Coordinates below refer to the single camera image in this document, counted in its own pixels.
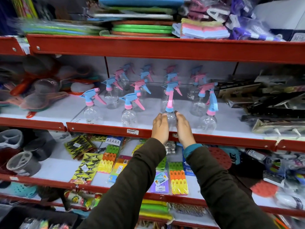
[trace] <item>black bin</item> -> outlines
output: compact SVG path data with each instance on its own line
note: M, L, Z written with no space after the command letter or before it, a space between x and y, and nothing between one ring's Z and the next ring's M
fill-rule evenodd
M25 206L15 206L0 222L0 229L18 229L26 218L44 219L52 223L66 223L75 228L78 215L68 212L41 210Z

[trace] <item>person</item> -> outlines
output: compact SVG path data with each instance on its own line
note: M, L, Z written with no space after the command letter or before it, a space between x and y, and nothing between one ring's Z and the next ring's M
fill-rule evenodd
M189 122L176 112L177 133L183 154L200 185L200 192L221 229L276 229L271 218L245 192L237 187L228 171L209 151L197 144ZM135 227L142 199L156 175L156 167L166 156L168 140L166 114L153 121L152 136L134 152L132 159L104 194L78 229L132 229Z

